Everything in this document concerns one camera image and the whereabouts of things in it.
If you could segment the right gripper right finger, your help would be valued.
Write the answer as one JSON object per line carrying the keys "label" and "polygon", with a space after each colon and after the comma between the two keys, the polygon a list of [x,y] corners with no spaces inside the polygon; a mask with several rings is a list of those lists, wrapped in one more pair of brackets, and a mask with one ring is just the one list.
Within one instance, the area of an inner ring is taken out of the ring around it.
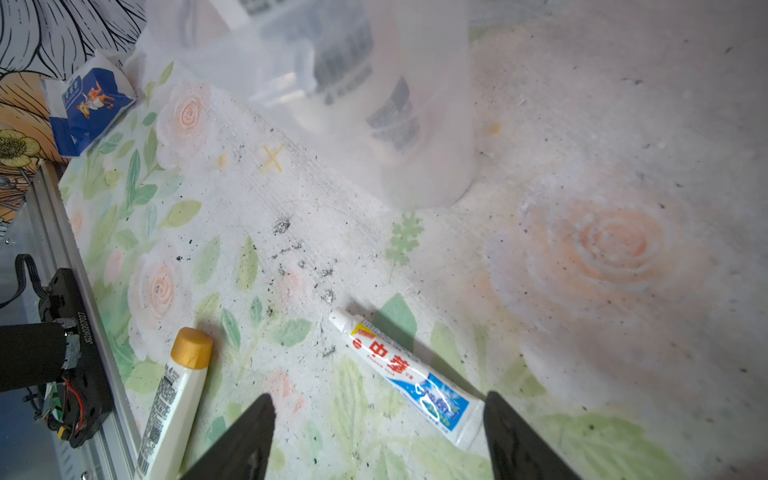
{"label": "right gripper right finger", "polygon": [[496,391],[487,394],[483,422],[496,480],[580,479]]}

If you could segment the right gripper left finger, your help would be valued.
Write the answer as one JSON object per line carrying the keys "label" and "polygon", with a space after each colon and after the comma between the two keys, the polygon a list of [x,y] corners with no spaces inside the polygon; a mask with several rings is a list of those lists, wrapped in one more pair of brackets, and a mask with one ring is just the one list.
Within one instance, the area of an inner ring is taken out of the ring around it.
{"label": "right gripper left finger", "polygon": [[181,479],[265,478],[275,432],[276,411],[260,395]]}

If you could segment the toothpaste tube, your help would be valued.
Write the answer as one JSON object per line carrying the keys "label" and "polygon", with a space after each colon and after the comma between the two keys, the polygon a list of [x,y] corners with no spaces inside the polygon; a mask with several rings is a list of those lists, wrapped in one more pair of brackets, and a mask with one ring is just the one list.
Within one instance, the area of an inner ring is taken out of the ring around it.
{"label": "toothpaste tube", "polygon": [[461,450],[480,432],[485,403],[462,390],[358,315],[335,310],[330,323],[363,361]]}

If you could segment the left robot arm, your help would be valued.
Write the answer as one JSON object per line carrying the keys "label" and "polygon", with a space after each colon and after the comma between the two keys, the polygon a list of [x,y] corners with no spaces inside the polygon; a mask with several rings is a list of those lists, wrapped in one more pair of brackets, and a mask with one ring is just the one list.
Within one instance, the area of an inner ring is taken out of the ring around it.
{"label": "left robot arm", "polygon": [[1,392],[54,382],[80,356],[80,335],[60,323],[2,326]]}

